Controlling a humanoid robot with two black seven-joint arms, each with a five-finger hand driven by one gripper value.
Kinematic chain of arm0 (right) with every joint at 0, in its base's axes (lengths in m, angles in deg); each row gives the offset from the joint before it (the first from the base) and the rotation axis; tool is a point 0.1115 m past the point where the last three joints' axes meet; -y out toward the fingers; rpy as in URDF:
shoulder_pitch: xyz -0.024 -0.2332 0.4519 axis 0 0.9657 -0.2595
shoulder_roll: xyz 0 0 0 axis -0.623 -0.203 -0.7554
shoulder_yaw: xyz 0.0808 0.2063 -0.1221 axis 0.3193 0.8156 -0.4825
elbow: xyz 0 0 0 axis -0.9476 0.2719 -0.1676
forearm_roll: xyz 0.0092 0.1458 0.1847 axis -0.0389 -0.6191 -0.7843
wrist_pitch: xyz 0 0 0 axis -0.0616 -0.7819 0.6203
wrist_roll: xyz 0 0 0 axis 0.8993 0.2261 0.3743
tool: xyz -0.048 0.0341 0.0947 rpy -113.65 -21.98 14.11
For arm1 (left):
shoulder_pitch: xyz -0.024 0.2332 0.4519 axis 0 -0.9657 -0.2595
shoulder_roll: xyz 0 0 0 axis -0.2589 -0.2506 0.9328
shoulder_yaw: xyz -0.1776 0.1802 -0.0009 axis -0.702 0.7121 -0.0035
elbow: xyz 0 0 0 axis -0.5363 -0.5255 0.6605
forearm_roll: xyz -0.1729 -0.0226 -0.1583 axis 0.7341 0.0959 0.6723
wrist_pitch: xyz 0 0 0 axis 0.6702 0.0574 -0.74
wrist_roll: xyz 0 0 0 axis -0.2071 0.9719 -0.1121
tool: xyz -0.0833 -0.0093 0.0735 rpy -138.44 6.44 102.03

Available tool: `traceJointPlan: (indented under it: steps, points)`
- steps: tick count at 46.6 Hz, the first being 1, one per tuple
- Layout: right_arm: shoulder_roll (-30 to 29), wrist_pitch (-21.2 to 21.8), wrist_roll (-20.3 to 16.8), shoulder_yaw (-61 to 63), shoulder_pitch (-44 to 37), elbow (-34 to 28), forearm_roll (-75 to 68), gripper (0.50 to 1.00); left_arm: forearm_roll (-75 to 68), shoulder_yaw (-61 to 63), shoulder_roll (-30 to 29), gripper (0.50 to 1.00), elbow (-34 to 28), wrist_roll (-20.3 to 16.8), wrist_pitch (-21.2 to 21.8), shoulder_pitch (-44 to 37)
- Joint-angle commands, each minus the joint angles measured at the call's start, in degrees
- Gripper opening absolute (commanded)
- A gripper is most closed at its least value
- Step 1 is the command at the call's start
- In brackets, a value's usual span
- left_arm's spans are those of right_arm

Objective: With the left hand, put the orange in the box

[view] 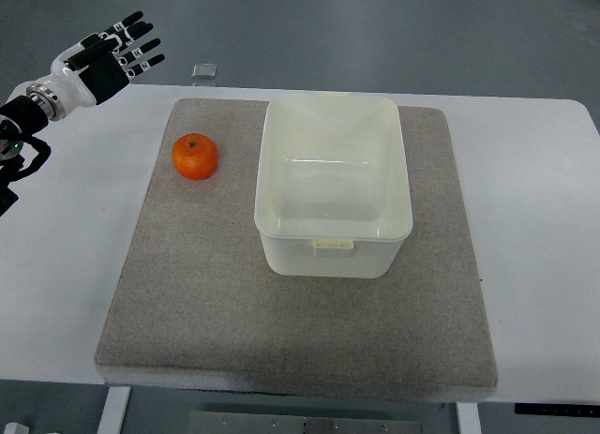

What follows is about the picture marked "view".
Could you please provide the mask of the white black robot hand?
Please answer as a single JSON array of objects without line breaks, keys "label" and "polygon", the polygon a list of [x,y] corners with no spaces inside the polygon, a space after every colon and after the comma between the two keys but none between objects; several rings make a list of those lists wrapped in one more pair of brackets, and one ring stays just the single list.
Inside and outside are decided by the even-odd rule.
[{"label": "white black robot hand", "polygon": [[29,84],[26,95],[53,121],[106,102],[164,61],[162,53],[151,54],[160,44],[147,37],[152,29],[139,10],[90,34],[60,53],[50,74]]}]

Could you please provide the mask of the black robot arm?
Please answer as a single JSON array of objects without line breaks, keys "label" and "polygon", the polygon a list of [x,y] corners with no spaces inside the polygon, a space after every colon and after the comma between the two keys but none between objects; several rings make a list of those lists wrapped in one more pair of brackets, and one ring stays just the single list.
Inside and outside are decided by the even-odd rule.
[{"label": "black robot arm", "polygon": [[1,114],[14,122],[25,136],[33,136],[49,124],[43,109],[27,96],[15,97],[4,104]]}]

